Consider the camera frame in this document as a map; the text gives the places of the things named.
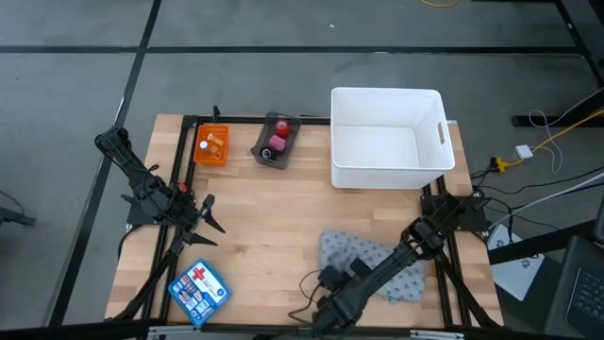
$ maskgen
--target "pink object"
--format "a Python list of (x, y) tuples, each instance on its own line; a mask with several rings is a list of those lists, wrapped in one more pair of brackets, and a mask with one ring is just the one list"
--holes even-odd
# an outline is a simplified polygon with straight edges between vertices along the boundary
[(268, 145), (278, 152), (285, 150), (286, 143), (287, 142), (283, 138), (277, 135), (274, 135), (273, 137), (271, 137), (270, 141), (268, 141)]

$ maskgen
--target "wooden table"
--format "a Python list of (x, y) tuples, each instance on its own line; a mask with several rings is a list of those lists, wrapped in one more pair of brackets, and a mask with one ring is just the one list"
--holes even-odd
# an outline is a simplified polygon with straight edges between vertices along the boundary
[[(168, 179), (176, 152), (181, 115), (157, 117), (145, 165), (159, 164), (156, 174)], [(303, 126), (289, 167), (271, 169), (256, 163), (249, 149), (261, 124), (231, 124), (225, 167), (196, 166), (193, 189), (199, 198), (214, 194), (213, 214), (225, 228), (222, 234), (202, 224), (197, 232), (219, 246), (185, 246), (177, 273), (204, 258), (221, 273), (233, 296), (210, 323), (239, 325), (297, 325), (287, 316), (307, 300), (298, 283), (317, 269), (318, 243), (324, 230), (341, 230), (394, 247), (401, 230), (420, 215), (421, 191), (336, 189), (330, 184), (329, 126)], [(456, 123), (449, 124), (456, 166), (445, 175), (453, 195), (472, 192)], [(184, 180), (188, 134), (179, 181)], [(148, 277), (157, 226), (145, 226), (124, 243), (106, 316), (121, 312)], [(502, 324), (495, 284), (484, 244), (468, 232), (457, 232), (464, 281), (489, 316)], [(426, 291), (419, 303), (392, 304), (382, 297), (369, 299), (359, 322), (364, 327), (441, 328), (444, 326), (434, 263), (426, 268)], [(304, 281), (310, 293), (316, 275)], [(151, 316), (159, 315), (163, 282), (158, 284)], [(461, 323), (455, 289), (449, 283), (453, 318)], [(302, 314), (310, 320), (310, 312)], [(172, 300), (168, 321), (189, 323)]]

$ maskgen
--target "red cross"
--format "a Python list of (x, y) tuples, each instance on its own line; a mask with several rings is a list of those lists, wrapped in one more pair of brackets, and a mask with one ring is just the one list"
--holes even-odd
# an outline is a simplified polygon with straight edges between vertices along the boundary
[(194, 274), (193, 274), (193, 280), (197, 280), (197, 279), (203, 280), (203, 279), (205, 278), (205, 277), (204, 277), (204, 273), (205, 273), (205, 272), (206, 272), (206, 269), (205, 269), (205, 268), (202, 268), (201, 270), (199, 270), (199, 269), (195, 268), (195, 269), (193, 270), (193, 273), (194, 273)]

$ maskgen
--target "orange container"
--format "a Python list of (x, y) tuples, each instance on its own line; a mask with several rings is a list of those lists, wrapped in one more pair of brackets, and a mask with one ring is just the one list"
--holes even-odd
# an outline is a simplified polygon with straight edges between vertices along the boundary
[[(199, 144), (208, 142), (206, 150), (202, 150)], [(195, 143), (195, 155), (193, 160), (204, 165), (225, 165), (228, 153), (228, 126), (226, 125), (202, 125), (197, 131)]]

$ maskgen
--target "bin handle cutout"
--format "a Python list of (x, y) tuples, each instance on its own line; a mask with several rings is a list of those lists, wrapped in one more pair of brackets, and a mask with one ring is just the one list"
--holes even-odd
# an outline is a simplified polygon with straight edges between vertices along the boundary
[(441, 145), (445, 144), (445, 135), (443, 134), (443, 125), (441, 122), (438, 123), (438, 137), (441, 139)]

